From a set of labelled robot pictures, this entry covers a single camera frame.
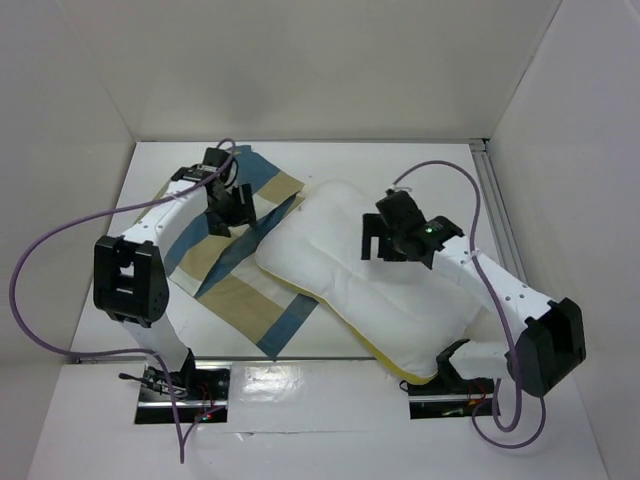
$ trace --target white backdrop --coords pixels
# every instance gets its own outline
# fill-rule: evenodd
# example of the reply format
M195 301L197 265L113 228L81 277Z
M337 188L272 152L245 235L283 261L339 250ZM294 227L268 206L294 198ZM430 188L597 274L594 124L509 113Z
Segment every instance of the white backdrop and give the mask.
M38 235L106 208L132 138L50 0L0 2L0 476L25 478L63 358L32 344L6 301L18 255ZM19 300L34 329L69 346L105 222L45 245Z
M60 0L138 140L488 137L559 0Z
M532 283L583 308L576 371L612 480L638 478L640 1L565 0L491 140Z

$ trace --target pillow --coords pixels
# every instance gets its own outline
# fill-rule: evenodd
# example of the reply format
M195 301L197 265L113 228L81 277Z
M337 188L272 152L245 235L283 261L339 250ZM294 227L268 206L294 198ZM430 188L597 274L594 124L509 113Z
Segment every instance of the pillow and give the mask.
M424 384L480 304L420 263L361 260L362 215L375 211L375 201L350 183L325 183L264 238L255 259L325 303L394 374Z

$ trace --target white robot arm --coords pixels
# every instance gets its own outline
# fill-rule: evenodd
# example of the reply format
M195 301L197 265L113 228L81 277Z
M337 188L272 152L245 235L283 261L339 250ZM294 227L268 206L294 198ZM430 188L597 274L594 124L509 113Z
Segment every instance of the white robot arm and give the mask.
M471 293L489 311L496 305L473 263L477 260L493 286L515 342L522 388L544 396L585 358L580 308L565 298L559 303L513 277L485 254L472 251L462 230L445 217L425 220L406 191L387 192L376 203L379 214L363 218L362 259L371 256L378 237L378 257L419 261ZM438 356L445 380L506 378L513 375L506 342L461 339Z
M167 317L167 254L199 215L206 214L210 234L228 235L229 226L255 223L255 210L251 186L234 185L233 169L186 195L177 195L214 173L228 155L207 149L202 164L181 168L171 178L164 196L174 200L151 208L122 235L101 237L94 250L96 307L120 322L142 348L156 352L183 388L188 388L195 362ZM155 357L148 361L159 369Z

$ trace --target purple wire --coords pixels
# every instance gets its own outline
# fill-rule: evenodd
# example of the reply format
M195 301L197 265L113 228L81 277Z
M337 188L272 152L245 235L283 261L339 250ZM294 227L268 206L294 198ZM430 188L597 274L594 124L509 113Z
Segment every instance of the purple wire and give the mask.
M200 188L200 187L206 185L207 183L211 182L216 177L220 176L222 174L222 172L224 172L229 167L229 165L231 165L231 162L233 161L233 155L234 155L235 150L236 150L236 142L233 141L233 139L231 139L231 138L225 138L225 139L221 140L218 143L217 148L220 148L225 143L231 143L231 153L229 153L229 157L227 158L227 160L225 160L225 162L222 164L222 166L219 169L217 169L214 173L209 175L204 180L201 180L200 182L196 183L192 187L189 187L186 190L182 190L181 192L179 192L179 193L177 193L176 195L173 195L173 196L168 196L168 197L160 198L158 200L151 200L151 201L148 201L148 202L138 203L136 205L129 205L129 206L126 206L126 207L120 207L120 208L104 210L102 212L94 213L92 215L87 215L86 217L78 218L77 220L73 220L71 222L65 223L64 225L60 225L59 227L54 228L53 230L51 230L51 231L45 233L44 235L42 235L41 237L37 238L31 245L29 245L27 247L27 249L22 253L20 258L18 259L18 262L16 263L16 266L13 269L13 273L11 274L11 281L9 282L9 304L11 306L11 313L13 314L13 318L15 318L16 323L22 329L22 331L25 333L25 335L27 337L29 337L29 339L31 339L37 345L39 345L42 348L44 348L45 350L49 350L50 352L57 353L59 355L67 355L67 356L71 356L71 357L75 357L75 358L82 358L82 357L109 357L109 356L112 356L112 355L123 355L123 354L129 354L129 353L142 353L144 355L153 356L158 361L158 363L160 364L160 367L162 368L162 372L164 373L164 376L165 376L165 378L167 380L167 387L168 387L168 390L169 390L169 397L171 399L171 411L173 413L173 421L174 421L174 423L176 425L176 432L177 432L177 435L178 435L178 445L179 445L179 448L180 448L180 463L184 463L184 446L185 446L185 442L186 442L186 437L187 436L186 435L183 436L183 434L182 434L182 428L180 427L180 418L179 418L179 415L178 415L178 407L176 405L177 398L176 398L176 395L175 395L175 389L173 387L173 382L171 381L171 375L169 373L169 369L167 368L167 365L164 363L164 360L162 360L162 358L156 352L154 352L153 350L146 349L146 348L124 348L124 349L119 349L119 350L106 350L106 351L103 351L103 352L76 352L76 351L73 351L73 350L67 350L67 349L64 349L64 348L56 347L55 345L51 345L50 343L48 343L45 340L43 340L40 337L38 337L29 328L29 326L26 324L26 322L22 318L22 315L20 314L20 310L18 309L18 304L17 304L17 301L16 301L16 285L18 283L18 277L20 276L20 272L22 271L22 268L24 267L24 264L26 263L26 261L29 258L29 256L33 253L33 251L36 248L38 248L42 243L44 243L46 240L48 240L49 238L53 237L54 235L56 235L56 234L58 234L58 233L60 233L60 232L62 232L64 230L67 230L69 228L72 228L72 227L75 227L77 225L80 225L82 223L89 222L91 220L95 220L96 218L106 217L107 215L114 215L116 213L130 212L132 210L138 210L140 208L153 207L153 206L156 206L156 205L161 205L163 203L172 202L173 200L175 200L177 198L184 197L185 195L190 194L191 192L197 190L198 188Z
M476 231L478 229L478 220L480 218L480 205L481 205L481 196L480 196L480 188L478 187L478 183L475 181L475 179L469 174L469 172L467 172L464 168L456 165L455 163L451 163L451 162L447 162L446 160L431 160L428 162L421 162L418 163L416 165L414 165L413 167L411 167L409 170L407 170L406 172L404 172L402 175L400 175L398 178L395 179L395 181L393 182L393 185L396 186L398 183L400 183L407 175L413 173L414 171L418 170L419 168L422 167L426 167L426 166L430 166L430 165L444 165L446 167L451 167L454 170L457 170L458 172L460 172L462 175L464 175L467 180L469 180L469 182L471 183L471 186L473 187L473 191L475 193L475 209L473 212L473 220L471 221L471 231L469 232L469 247L471 249L471 251L475 251L476 249ZM518 424L520 423L520 419L522 418L522 377L520 375L520 362L518 361L518 357L516 355L516 348L515 348L515 343L513 341L513 334L511 333L511 328L509 327L509 322L507 321L507 316L505 314L504 308L502 308L502 304L500 302L500 299L498 297L498 294L495 291L495 288L493 288L493 285L491 284L491 281L489 280L489 278L487 277L486 273L484 272L482 266L480 265L480 261L478 260L477 257L472 256L472 261L473 261L473 265L476 269L476 272L478 272L478 276L480 277L480 279L482 280L482 283L484 283L484 285L486 286L489 295L491 296L491 300L493 301L493 304L496 307L496 311L498 312L498 317L500 317L500 323L502 324L502 329L504 330L504 334L505 337L507 338L507 345L509 347L509 354L511 356L511 362L513 364L513 379L515 381L516 384L516 408L515 408L515 412L513 415L513 419L511 421L511 423L509 423L509 425L504 426L501 422L500 422L500 418L498 416L498 392L500 391L500 385L501 385L501 381L500 379L498 379L496 381L496 386L494 389L494 395L493 395L493 399L491 401L491 415L493 417L493 421L496 425L496 427L505 432L505 433L509 433L512 432L516 429L516 427L518 426ZM502 443L498 443L495 440L490 439L484 432L482 432L482 430L480 429L480 427L478 426L477 420L476 420L476 416L477 416L477 412L478 409L481 405L484 405L486 402L482 402L480 403L472 412L471 415L471 419L473 422L473 426L475 427L476 431L478 432L478 434L488 443L490 443L491 445L494 445L496 447L500 447L500 448L505 448L505 449L515 449L515 448L522 448L522 447L526 447L530 444L532 444L534 441L536 441L536 439L540 436L540 434L542 433L542 430L544 429L544 425L546 423L546 406L544 404L544 399L540 398L540 403L541 403L541 407L542 407L542 417L540 420L540 426L538 428L538 430L536 431L536 433L534 433L534 435L529 438L528 440L517 444L517 445L508 445L508 444L502 444Z

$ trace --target purple cable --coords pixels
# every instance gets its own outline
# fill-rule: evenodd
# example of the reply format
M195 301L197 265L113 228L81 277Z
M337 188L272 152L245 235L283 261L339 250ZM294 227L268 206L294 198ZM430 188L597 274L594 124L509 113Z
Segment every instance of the purple cable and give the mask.
M471 183L471 186L473 187L473 191L475 193L476 204L473 212L473 220L471 221L471 231L469 232L469 247L471 251L474 251L476 249L476 230L478 228L478 219L480 218L481 196L480 196L480 188L478 187L478 183L469 174L469 172L467 172L464 168L459 167L454 163L447 162L446 160L431 160L428 162L418 163L413 167L411 167L409 170L407 170L398 178L396 178L396 180L393 182L393 186L397 186L397 184L400 183L407 175L413 173L419 168L426 167L429 165L444 165L446 167L451 167L454 170L457 170L458 172L460 172L462 175L464 175L467 178L467 180L469 180L469 182ZM513 415L513 420L509 425L507 426L502 425L502 423L500 422L500 418L498 416L498 392L500 391L500 384L501 384L499 379L496 381L493 399L491 401L491 415L493 417L493 421L496 427L499 430L505 433L508 433L516 429L516 427L520 423L520 419L522 418L522 377L520 375L520 363L516 355L515 343L513 341L513 334L511 333L511 328L509 327L509 322L507 321L507 316L505 314L504 309L502 308L502 304L500 303L498 294L493 288L493 285L491 284L491 281L487 277L486 273L482 269L482 266L480 265L480 261L477 259L477 257L473 256L472 261L476 269L476 272L478 272L478 276L482 280L482 283L484 283L484 285L487 287L487 291L489 292L489 295L491 296L491 300L493 301L493 304L496 307L496 311L498 312L498 317L500 317L500 323L502 323L502 329L504 330L505 337L507 338L507 345L509 346L509 353L510 353L511 361L513 364L513 378L516 384L516 408ZM471 420L478 434L486 442L490 443L491 445L494 445L500 448L505 448L505 449L516 449L516 448L526 447L532 444L533 442L535 442L537 438L540 436L540 434L542 433L542 430L544 429L544 425L546 423L546 406L544 404L544 399L540 398L540 403L542 407L542 417L540 419L540 426L538 427L538 430L533 434L533 436L528 440L516 445L508 445L508 444L502 444L502 443L496 442L495 440L490 439L484 432L482 432L482 430L480 429L477 423L476 416L477 416L479 407L484 405L485 403L486 402L482 402L478 404L476 408L474 408L471 415Z
M196 183L192 187L189 187L186 190L182 190L181 192L177 193L176 195L173 195L173 196L170 196L170 197L164 197L164 198L161 198L161 199L158 199L158 200L151 200L149 202L138 203L137 205L129 205L129 206L126 206L126 207L120 207L120 208L114 208L114 209L110 209L110 210L104 210L102 212L94 213L92 215L87 215L86 217L82 217L82 218L79 218L77 220L73 220L71 222L65 223L64 225L60 225L59 227L54 228L53 230L45 233L44 235L42 235L41 237L36 239L31 245L29 245L27 247L27 249L22 253L20 258L18 259L18 262L16 263L16 266L13 269L13 273L11 274L11 281L9 282L9 304L11 306L11 313L13 314L13 318L15 318L16 323L22 329L22 331L25 333L25 335L27 337L29 337L33 342L35 342L36 344L38 344L39 346L44 348L45 350L49 350L50 352L57 353L59 355L68 355L68 356L75 357L75 358L82 358L82 357L109 357L109 356L112 356L112 355L123 355L123 354L129 354L129 353L142 353L144 355L151 355L158 361L158 363L160 364L160 367L162 368L164 376L165 376L165 378L167 380L167 387L168 387L168 390L169 390L169 397L171 399L171 411L173 413L173 421L174 421L174 423L176 425L176 432L177 432L177 435L178 435L178 445L180 447L180 463L184 463L184 446L185 446L185 443L187 441L188 432L190 432L192 430L192 428L195 426L195 424L197 422L194 422L194 424L189 428L189 430L187 430L187 435L183 436L182 428L180 427L180 418L179 418L179 415L178 415L178 407L176 406L177 398L176 398L176 395L175 395L173 382L171 381L171 375L169 374L169 369L167 368L167 365L164 363L164 360L162 360L162 358L160 358L160 356L156 352L154 352L153 350L146 349L146 348L124 348L124 349L120 349L120 350L106 350L104 352L75 352L73 350L66 350L64 348L59 348L59 347L56 347L54 345L51 345L50 343L46 342L45 340L42 340L35 333L33 333L33 331L29 328L29 326L26 324L26 322L22 318L22 315L20 314L20 310L18 309L18 304L17 304L17 301L16 301L16 285L18 283L18 277L20 276L20 272L21 272L22 268L24 267L24 264L26 263L26 261L29 258L29 256L33 253L33 251L36 248L38 248L38 246L40 246L42 243L44 243L46 240L48 240L49 238L53 237L54 235L56 235L56 234L58 234L58 233L60 233L60 232L62 232L64 230L67 230L69 228L72 228L72 227L75 227L77 225L80 225L82 223L89 222L91 220L95 220L96 218L106 217L107 215L114 215L116 213L130 212L132 210L138 210L140 208L154 207L156 205L161 205L163 203L172 202L173 200L175 200L175 199L177 199L179 197L183 197L185 195L190 194L191 192L193 192L193 191L197 190L198 188L208 184L213 179L215 179L216 177L220 176L222 174L222 172L224 172L227 168L229 168L229 165L231 165L231 162L233 161L233 155L234 155L235 150L236 150L236 142L233 141L233 139L231 139L231 138L225 138L225 139L221 140L218 143L217 148L220 148L225 143L231 143L231 153L229 153L229 157L227 158L227 160L225 160L225 162L222 164L222 166L219 169L217 169L214 173L209 175L204 180Z

